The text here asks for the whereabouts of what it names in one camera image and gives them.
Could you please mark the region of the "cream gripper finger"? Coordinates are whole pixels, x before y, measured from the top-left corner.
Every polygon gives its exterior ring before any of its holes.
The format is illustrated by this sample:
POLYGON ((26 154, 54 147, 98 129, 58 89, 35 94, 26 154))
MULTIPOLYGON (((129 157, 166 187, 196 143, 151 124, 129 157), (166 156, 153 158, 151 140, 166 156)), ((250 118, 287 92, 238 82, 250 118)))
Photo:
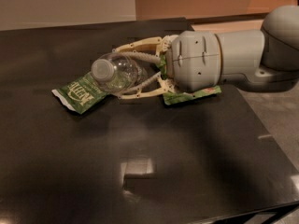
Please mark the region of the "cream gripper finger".
POLYGON ((170 48, 177 35, 166 35, 165 37, 149 37, 133 43, 114 48, 113 52, 123 53, 132 59, 149 63, 160 63, 161 55, 170 48))
POLYGON ((160 72, 156 73, 152 77, 146 79, 144 82, 129 88, 124 91, 120 91, 116 94, 119 99, 131 100, 139 98, 150 98, 165 94, 169 91, 175 90, 175 83, 172 79, 162 79, 160 72), (145 89, 153 82, 157 82, 159 87, 152 91, 145 91, 145 89))

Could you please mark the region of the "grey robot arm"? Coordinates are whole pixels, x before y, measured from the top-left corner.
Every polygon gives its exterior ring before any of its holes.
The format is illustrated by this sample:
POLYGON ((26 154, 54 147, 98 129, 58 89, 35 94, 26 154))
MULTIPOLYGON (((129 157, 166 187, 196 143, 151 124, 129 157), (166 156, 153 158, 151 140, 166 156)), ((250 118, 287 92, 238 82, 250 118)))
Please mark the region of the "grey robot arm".
POLYGON ((169 91, 191 95, 219 84, 232 84, 242 91, 288 91, 299 80, 299 6, 274 9, 259 30, 217 34, 185 31, 114 50, 138 60, 166 62, 165 71, 149 79, 160 83, 158 89, 143 92, 147 85, 143 82, 121 92, 122 99, 169 91))

